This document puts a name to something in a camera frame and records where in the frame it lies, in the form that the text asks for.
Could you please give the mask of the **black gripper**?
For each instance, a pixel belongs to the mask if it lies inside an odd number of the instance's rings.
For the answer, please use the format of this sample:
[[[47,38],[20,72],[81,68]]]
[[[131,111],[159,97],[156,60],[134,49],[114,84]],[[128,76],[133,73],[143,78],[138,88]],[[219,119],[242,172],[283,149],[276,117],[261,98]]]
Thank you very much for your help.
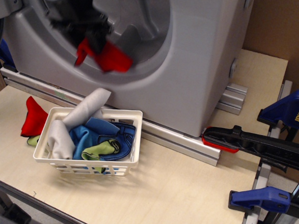
[[[75,48],[89,30],[87,39],[91,49],[97,55],[102,52],[113,28],[108,16],[94,7],[93,0],[47,0],[47,6],[51,26],[63,31]]]

